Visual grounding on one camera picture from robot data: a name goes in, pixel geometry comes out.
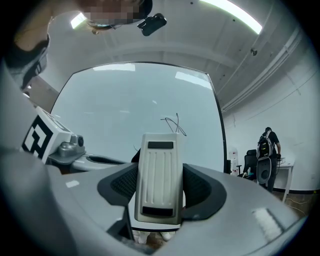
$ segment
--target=office chair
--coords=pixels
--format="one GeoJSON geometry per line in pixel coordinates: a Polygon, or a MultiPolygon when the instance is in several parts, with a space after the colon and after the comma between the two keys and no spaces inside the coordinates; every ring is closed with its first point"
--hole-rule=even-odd
{"type": "Polygon", "coordinates": [[[239,168],[239,175],[242,177],[243,173],[248,172],[249,167],[251,167],[251,173],[253,173],[252,176],[248,177],[250,180],[255,180],[257,178],[257,150],[252,149],[248,150],[246,152],[246,155],[244,156],[244,167],[243,167],[243,172],[241,173],[240,167],[242,165],[237,165],[236,167],[239,168]]]}

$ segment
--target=backpack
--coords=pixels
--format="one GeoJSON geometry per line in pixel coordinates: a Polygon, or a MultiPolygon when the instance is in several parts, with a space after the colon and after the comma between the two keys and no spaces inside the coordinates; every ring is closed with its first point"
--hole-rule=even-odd
{"type": "Polygon", "coordinates": [[[264,158],[269,158],[272,155],[272,152],[274,150],[274,144],[271,142],[269,139],[269,134],[271,131],[269,130],[266,135],[261,135],[259,142],[258,142],[258,147],[256,149],[256,158],[259,159],[264,159],[264,158]]]}

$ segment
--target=desk leg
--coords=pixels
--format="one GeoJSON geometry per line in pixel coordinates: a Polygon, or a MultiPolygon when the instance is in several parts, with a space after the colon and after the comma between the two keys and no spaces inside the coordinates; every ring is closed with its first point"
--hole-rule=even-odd
{"type": "Polygon", "coordinates": [[[288,172],[288,179],[286,180],[285,192],[282,199],[283,203],[286,201],[287,195],[289,194],[289,191],[290,191],[291,180],[292,180],[292,170],[293,170],[293,167],[291,167],[288,172]]]}

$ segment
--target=black cable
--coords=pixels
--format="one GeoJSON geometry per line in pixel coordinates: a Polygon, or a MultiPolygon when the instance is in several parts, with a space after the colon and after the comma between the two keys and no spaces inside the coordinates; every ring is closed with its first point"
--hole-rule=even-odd
{"type": "Polygon", "coordinates": [[[176,116],[177,116],[177,122],[178,122],[178,123],[176,123],[175,121],[173,121],[173,120],[172,120],[171,118],[169,118],[169,117],[166,117],[166,118],[160,119],[160,120],[161,120],[161,121],[162,121],[162,120],[165,120],[166,123],[168,124],[168,126],[170,127],[170,129],[171,129],[172,132],[174,132],[174,130],[171,128],[171,126],[170,126],[170,124],[169,124],[168,121],[173,122],[173,123],[176,125],[175,132],[178,131],[178,132],[181,132],[184,136],[187,136],[187,134],[185,133],[185,131],[179,126],[179,115],[178,115],[178,113],[176,113],[176,116]]]}
{"type": "Polygon", "coordinates": [[[178,127],[179,127],[179,116],[178,116],[178,113],[176,113],[176,117],[177,117],[177,119],[178,119],[178,124],[176,125],[176,129],[175,129],[175,132],[177,132],[177,130],[178,130],[178,127]]]}
{"type": "Polygon", "coordinates": [[[279,167],[278,167],[278,171],[276,172],[275,176],[278,175],[278,172],[279,172],[279,170],[280,170],[280,165],[281,165],[280,161],[277,160],[277,162],[279,162],[279,167]]]}

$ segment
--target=camera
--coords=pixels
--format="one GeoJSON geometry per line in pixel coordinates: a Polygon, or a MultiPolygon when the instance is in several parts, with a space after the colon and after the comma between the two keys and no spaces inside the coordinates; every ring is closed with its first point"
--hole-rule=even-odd
{"type": "Polygon", "coordinates": [[[145,37],[148,37],[158,29],[165,26],[166,24],[167,24],[166,18],[161,13],[157,13],[152,17],[147,17],[137,27],[141,29],[141,32],[145,37]]]}
{"type": "Polygon", "coordinates": [[[258,50],[251,48],[250,52],[252,53],[253,56],[256,56],[258,53],[258,50]]]}

